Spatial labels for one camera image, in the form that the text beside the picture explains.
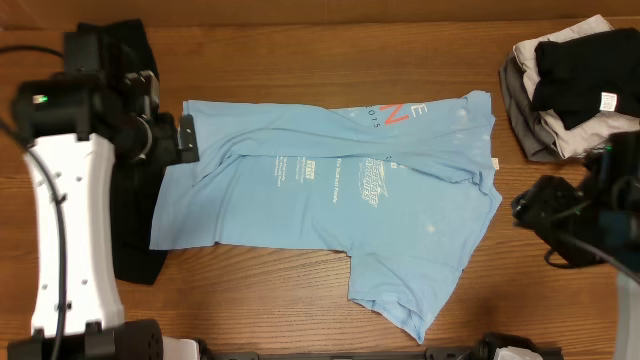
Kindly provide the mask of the light blue printed t-shirt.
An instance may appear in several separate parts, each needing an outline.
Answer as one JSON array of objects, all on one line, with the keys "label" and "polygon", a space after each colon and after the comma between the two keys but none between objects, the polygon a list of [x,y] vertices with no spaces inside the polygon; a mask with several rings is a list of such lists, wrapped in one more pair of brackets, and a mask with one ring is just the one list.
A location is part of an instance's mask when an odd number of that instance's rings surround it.
[{"label": "light blue printed t-shirt", "polygon": [[150,246],[343,252],[349,299],[422,341],[501,202],[491,106],[188,100],[199,158],[166,170]]}]

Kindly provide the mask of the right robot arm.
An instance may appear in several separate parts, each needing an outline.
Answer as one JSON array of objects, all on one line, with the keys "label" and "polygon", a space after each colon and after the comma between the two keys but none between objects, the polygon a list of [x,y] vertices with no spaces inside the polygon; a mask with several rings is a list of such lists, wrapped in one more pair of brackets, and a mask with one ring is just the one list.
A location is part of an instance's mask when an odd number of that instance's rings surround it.
[{"label": "right robot arm", "polygon": [[559,269],[608,264],[617,273],[616,359],[639,357],[639,133],[615,133],[587,155],[577,185],[544,175],[511,202],[518,227],[548,246]]}]

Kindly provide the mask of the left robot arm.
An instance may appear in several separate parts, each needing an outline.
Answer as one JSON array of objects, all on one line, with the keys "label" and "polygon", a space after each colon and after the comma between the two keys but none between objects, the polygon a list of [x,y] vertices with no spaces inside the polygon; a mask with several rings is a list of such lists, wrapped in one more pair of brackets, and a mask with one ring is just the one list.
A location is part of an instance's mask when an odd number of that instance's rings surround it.
[{"label": "left robot arm", "polygon": [[68,32],[64,69],[21,84],[9,137],[25,153],[38,235],[36,305],[11,359],[202,359],[196,340],[129,321],[116,286],[110,190],[117,162],[165,168],[198,160],[193,118],[159,110],[158,81],[125,44]]}]

